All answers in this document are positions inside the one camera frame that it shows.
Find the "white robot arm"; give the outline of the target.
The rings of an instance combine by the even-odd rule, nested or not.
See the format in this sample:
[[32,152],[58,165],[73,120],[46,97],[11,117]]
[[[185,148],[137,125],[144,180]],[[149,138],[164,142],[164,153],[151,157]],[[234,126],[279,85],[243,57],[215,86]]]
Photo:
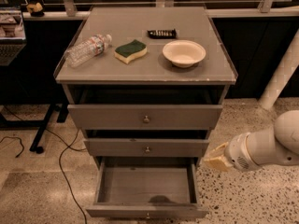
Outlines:
[[299,164],[299,111],[280,115],[267,129],[242,133],[231,141],[210,150],[203,163],[227,172],[255,171],[265,165],[294,166]]

